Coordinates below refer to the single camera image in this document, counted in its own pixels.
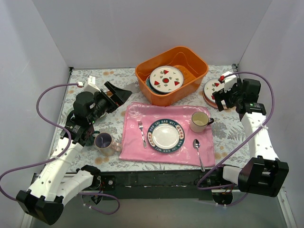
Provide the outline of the pink bottom plate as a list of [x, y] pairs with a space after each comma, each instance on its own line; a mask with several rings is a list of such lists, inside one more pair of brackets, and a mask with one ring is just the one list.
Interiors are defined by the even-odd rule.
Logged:
[[216, 105], [216, 103], [210, 101], [210, 100], [205, 96], [204, 93], [203, 93], [203, 98], [204, 98], [204, 100], [205, 100], [209, 105], [211, 105], [212, 107], [218, 109], [218, 106]]

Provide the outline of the white watermelon pattern plate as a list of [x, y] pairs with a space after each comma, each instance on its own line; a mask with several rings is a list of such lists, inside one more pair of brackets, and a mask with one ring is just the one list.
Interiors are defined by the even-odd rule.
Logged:
[[179, 89], [184, 82], [180, 70], [172, 66], [161, 66], [154, 69], [150, 75], [150, 85], [160, 93], [171, 93]]

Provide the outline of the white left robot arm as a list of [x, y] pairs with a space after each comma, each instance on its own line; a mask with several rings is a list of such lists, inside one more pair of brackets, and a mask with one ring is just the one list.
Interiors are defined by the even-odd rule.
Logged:
[[67, 182], [61, 182], [76, 155], [92, 137], [95, 121], [105, 113], [114, 112], [132, 94], [110, 82], [104, 85], [111, 96], [99, 88], [89, 90], [87, 86], [76, 96], [50, 160], [29, 188], [16, 196], [25, 213], [48, 225], [57, 222], [64, 206], [82, 190], [101, 190], [104, 185], [100, 170], [90, 165], [79, 169]]

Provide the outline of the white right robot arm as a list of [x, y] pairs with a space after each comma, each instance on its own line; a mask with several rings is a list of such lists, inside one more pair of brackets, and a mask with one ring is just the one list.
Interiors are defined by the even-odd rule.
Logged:
[[254, 79], [239, 79], [235, 75], [221, 76], [224, 86], [212, 94], [218, 110], [235, 107], [248, 138], [250, 160], [243, 168], [224, 166], [215, 176], [215, 184], [225, 189], [231, 183], [242, 192], [276, 197], [287, 177], [289, 166], [280, 161], [270, 141], [268, 117], [263, 104], [258, 103], [261, 84]]

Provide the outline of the dark red cream plate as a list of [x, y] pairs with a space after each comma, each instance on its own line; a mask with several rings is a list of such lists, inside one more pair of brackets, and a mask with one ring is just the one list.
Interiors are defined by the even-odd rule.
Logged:
[[153, 93], [158, 94], [158, 95], [165, 95], [165, 93], [159, 92], [159, 91], [155, 90], [155, 89], [151, 86], [151, 83], [150, 83], [150, 76], [148, 76], [148, 77], [146, 78], [145, 84], [148, 86], [148, 88], [149, 88]]

